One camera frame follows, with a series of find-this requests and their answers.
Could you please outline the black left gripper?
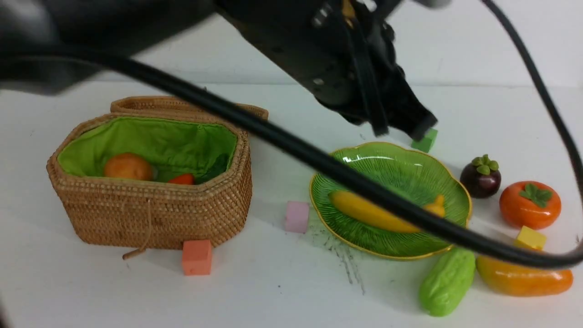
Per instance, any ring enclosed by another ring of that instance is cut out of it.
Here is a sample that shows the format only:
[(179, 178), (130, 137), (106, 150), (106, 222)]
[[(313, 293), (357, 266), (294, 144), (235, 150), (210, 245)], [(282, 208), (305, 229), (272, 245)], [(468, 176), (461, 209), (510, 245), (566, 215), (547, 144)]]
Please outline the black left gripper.
[[(315, 99), (376, 137), (414, 141), (438, 120), (396, 64), (395, 31), (356, 0), (217, 0), (217, 12)], [(387, 80), (388, 102), (382, 89)]]

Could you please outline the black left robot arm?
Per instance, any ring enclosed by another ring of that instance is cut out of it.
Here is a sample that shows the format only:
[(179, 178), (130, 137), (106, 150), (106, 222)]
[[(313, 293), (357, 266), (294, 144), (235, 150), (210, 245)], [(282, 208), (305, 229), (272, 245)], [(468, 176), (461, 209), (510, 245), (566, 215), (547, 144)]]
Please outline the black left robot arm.
[(1, 50), (85, 46), (133, 56), (218, 13), (269, 60), (352, 124), (412, 135), (418, 113), (395, 31), (356, 0), (3, 0)]

